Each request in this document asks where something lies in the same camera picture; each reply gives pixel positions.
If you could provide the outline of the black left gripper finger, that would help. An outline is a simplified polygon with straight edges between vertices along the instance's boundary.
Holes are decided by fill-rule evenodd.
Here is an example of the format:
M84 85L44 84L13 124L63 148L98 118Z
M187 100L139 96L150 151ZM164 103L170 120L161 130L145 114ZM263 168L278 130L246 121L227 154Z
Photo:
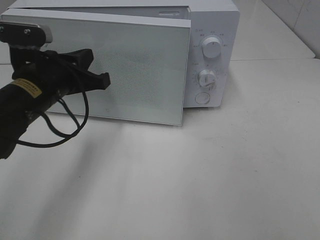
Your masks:
M84 91L106 90L110 84L110 75L108 72L93 73L90 71L91 64L94 61L94 54L91 49L85 48L72 52L75 63L75 74Z

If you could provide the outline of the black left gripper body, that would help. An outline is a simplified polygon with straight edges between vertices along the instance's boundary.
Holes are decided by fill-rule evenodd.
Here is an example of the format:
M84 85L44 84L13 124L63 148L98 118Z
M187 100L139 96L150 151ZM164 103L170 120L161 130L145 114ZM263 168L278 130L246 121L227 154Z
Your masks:
M32 48L9 47L13 67L10 97L51 97L83 91L83 51L58 53Z

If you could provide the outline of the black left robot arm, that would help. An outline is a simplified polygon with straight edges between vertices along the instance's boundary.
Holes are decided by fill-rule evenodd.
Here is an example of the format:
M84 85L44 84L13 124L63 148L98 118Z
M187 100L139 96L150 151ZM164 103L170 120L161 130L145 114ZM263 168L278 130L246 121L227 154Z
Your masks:
M32 148L53 148L74 138L84 128L89 117L86 93L106 90L109 73L89 71L94 56L91 49L69 53L10 48L13 67L12 82L0 90L0 157L7 159L16 145ZM80 123L68 108L64 96L82 94L85 106ZM59 103L76 124L72 133L63 133L52 124L46 111ZM32 143L20 140L27 128L42 117L48 128L61 140L54 143Z

